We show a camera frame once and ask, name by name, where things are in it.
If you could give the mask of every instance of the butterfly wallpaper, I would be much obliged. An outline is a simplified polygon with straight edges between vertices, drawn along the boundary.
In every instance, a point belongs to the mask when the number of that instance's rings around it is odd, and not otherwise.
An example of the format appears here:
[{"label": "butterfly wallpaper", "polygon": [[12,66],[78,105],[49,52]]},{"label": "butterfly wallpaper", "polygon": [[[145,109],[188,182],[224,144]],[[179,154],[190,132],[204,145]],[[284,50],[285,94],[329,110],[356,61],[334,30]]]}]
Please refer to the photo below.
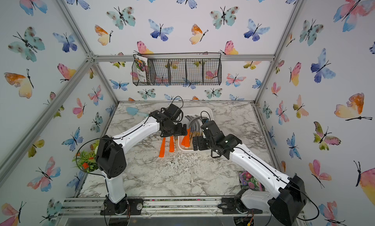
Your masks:
[{"label": "butterfly wallpaper", "polygon": [[[262,81],[259,114],[281,170],[297,173],[319,207],[312,225],[355,225],[349,214],[373,224],[374,9],[375,0],[306,0],[275,74]],[[316,208],[307,205],[305,218],[314,218]]]}]

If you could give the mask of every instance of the teal butterfly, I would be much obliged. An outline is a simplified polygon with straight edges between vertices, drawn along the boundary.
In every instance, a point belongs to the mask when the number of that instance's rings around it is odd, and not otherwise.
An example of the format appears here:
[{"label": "teal butterfly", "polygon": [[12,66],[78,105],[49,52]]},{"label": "teal butterfly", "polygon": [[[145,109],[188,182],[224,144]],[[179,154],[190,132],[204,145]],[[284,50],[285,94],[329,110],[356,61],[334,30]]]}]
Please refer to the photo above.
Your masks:
[{"label": "teal butterfly", "polygon": [[42,39],[39,37],[36,37],[36,31],[34,27],[28,27],[25,31],[24,38],[21,37],[21,35],[17,32],[18,36],[14,36],[20,41],[12,42],[8,45],[8,49],[15,53],[21,53],[21,57],[26,60],[31,60],[33,62],[36,62],[36,56],[35,53],[37,53],[37,50],[44,50],[44,43],[42,42]]},{"label": "teal butterfly", "polygon": [[204,92],[207,94],[206,96],[208,97],[208,99],[211,99],[213,96],[220,97],[222,90],[223,90],[222,88],[218,88],[218,89],[204,90]]},{"label": "teal butterfly", "polygon": [[211,17],[213,18],[212,23],[215,28],[219,29],[223,22],[224,24],[227,23],[229,26],[232,26],[234,24],[234,21],[236,20],[236,16],[234,14],[239,10],[238,6],[228,9],[226,12],[224,12],[225,6],[224,9],[222,9],[221,7],[220,9],[222,13],[216,10],[210,12]]}]

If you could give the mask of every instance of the orange butterfly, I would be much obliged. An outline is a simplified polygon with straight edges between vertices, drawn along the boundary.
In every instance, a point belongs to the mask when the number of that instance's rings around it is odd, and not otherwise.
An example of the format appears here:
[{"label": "orange butterfly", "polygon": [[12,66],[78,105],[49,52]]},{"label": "orange butterfly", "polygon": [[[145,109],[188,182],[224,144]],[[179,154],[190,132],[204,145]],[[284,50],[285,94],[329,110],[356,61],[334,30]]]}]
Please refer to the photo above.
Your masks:
[{"label": "orange butterfly", "polygon": [[95,32],[98,36],[101,36],[98,39],[98,42],[101,43],[103,46],[111,42],[111,36],[113,31],[111,31],[108,35],[108,32],[106,32],[103,28],[99,27],[98,25],[95,25]]},{"label": "orange butterfly", "polygon": [[363,110],[364,94],[357,93],[349,98],[349,102],[344,105],[336,105],[335,115],[340,118],[347,118],[345,121],[354,119],[372,120],[372,117],[362,117],[360,114]]},{"label": "orange butterfly", "polygon": [[308,116],[309,113],[302,108],[304,105],[302,103],[301,95],[298,95],[297,104],[293,104],[293,109],[297,111],[296,116],[297,118],[301,118],[301,115]]},{"label": "orange butterfly", "polygon": [[26,97],[29,99],[31,95],[33,94],[33,88],[34,85],[31,83],[30,76],[29,76],[29,69],[27,70],[27,78],[21,74],[13,74],[9,72],[5,72],[5,79],[10,85],[14,85],[14,87],[19,89],[19,96],[20,97]]}]

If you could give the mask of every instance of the orange handle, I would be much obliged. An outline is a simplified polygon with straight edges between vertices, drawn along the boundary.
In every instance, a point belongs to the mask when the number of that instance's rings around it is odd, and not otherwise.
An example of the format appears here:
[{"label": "orange handle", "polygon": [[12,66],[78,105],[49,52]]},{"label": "orange handle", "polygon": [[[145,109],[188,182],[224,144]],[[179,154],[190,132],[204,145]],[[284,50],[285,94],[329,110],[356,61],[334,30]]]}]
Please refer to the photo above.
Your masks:
[{"label": "orange handle", "polygon": [[174,152],[174,139],[173,136],[171,136],[171,141],[169,142],[169,152]]},{"label": "orange handle", "polygon": [[165,153],[165,138],[163,138],[162,146],[160,147],[159,158],[163,158]]}]

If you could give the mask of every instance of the wall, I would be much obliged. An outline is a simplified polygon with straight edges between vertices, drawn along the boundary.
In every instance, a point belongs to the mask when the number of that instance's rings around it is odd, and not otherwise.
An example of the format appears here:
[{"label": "wall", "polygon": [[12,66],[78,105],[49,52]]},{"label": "wall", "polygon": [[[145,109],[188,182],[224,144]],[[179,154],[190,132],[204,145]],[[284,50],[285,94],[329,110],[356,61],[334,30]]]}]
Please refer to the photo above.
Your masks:
[{"label": "wall", "polygon": [[[267,88],[260,98],[260,110],[263,110],[266,101],[272,111],[268,119],[263,113],[263,119],[268,130],[273,127],[277,144],[274,148],[279,161],[285,162],[286,173],[289,176],[297,173],[303,179],[307,194],[322,209],[319,217],[312,222],[313,225],[328,224],[327,219],[335,219],[339,222],[345,220],[343,222],[345,225],[355,225],[358,222],[363,225],[373,224],[371,217],[375,210],[373,120],[348,119],[372,116],[371,108],[375,106],[372,88],[375,55],[369,49],[375,41],[373,32],[375,0],[362,0],[352,11],[350,20],[357,21],[356,25],[350,26],[340,20],[334,22],[338,8],[349,4],[349,1],[306,1],[292,30],[296,40],[284,48],[280,59],[285,63],[278,74],[273,70],[266,83]],[[347,8],[349,11],[352,6],[346,5],[343,9]],[[315,25],[322,24],[324,27],[317,34],[316,41],[309,46],[308,41],[300,43],[298,36],[303,30],[303,22],[308,20],[311,23],[311,19],[316,19]],[[324,48],[326,59],[318,59]],[[312,73],[311,68],[312,64],[317,64],[319,60],[322,66],[329,61],[326,68],[335,74],[329,74],[328,70],[323,68],[321,71],[326,78],[321,78],[321,82],[317,83],[318,80],[314,80],[316,73]],[[299,82],[295,86],[293,81],[289,82],[291,74],[288,68],[293,70],[297,63],[301,63],[301,70]],[[280,91],[276,93],[277,97],[271,91],[274,82],[277,87],[281,86]],[[365,96],[363,106],[361,93]],[[309,113],[308,116],[301,116],[301,118],[297,117],[293,109],[299,95],[304,105],[302,108]],[[276,108],[281,102],[284,103],[284,109],[287,109],[285,115],[289,119],[288,122],[283,122],[283,125],[279,124],[279,117],[276,114]],[[339,138],[339,140],[325,138],[325,141],[330,143],[327,145],[329,150],[327,148],[321,150],[320,145],[313,142],[314,133],[317,133],[314,122],[319,122],[323,133],[328,129],[328,133],[332,133],[328,136]],[[296,150],[301,159],[294,153],[294,157],[291,158],[289,154],[291,146],[287,144],[287,139],[291,139],[293,134],[295,146],[298,146]],[[324,187],[312,175],[309,168],[310,163],[314,167],[315,160],[320,162],[320,170],[316,168],[313,171],[321,179]],[[360,163],[360,172],[354,161]],[[334,218],[330,216],[330,210],[323,211],[328,207],[329,202],[333,203],[331,204],[333,214],[337,213]],[[308,204],[304,212],[307,218],[316,216],[316,209],[312,204]]]},{"label": "wall", "polygon": [[[38,116],[48,107],[50,92],[59,94],[61,89],[68,82],[60,83],[60,79],[64,79],[59,72],[57,66],[61,63],[70,69],[77,69],[84,59],[85,55],[82,47],[75,38],[74,44],[77,45],[77,50],[70,49],[69,52],[62,50],[63,44],[53,36],[56,32],[60,35],[67,33],[68,36],[72,31],[68,28],[63,16],[56,8],[53,0],[40,0],[45,3],[46,8],[40,5],[41,10],[32,8],[30,10],[25,8],[29,14],[21,8],[23,4],[30,4],[29,0],[23,0],[20,5],[20,0],[1,0],[0,18],[2,26],[2,38],[0,40],[0,60],[2,62],[1,75],[3,75],[0,88],[3,92],[0,95],[0,111],[2,112],[2,129],[0,139],[2,140],[2,148],[0,149],[0,163],[3,158],[14,148],[20,137],[24,136],[29,130]],[[14,41],[22,43],[22,49],[25,46],[20,39],[13,36],[18,36],[17,32],[24,37],[25,30],[28,27],[33,27],[36,32],[35,36],[42,39],[42,43],[35,44],[38,49],[37,53],[31,54],[32,60],[26,60],[21,57],[20,53],[15,53],[8,50],[8,45]],[[7,82],[6,73],[18,74],[18,77],[27,77],[27,70],[29,69],[29,76],[32,83],[25,78],[15,81],[19,82],[21,87],[15,88]],[[25,91],[24,97],[19,95],[19,92]],[[63,120],[66,111],[61,112],[61,118],[57,117],[54,120]]]}]

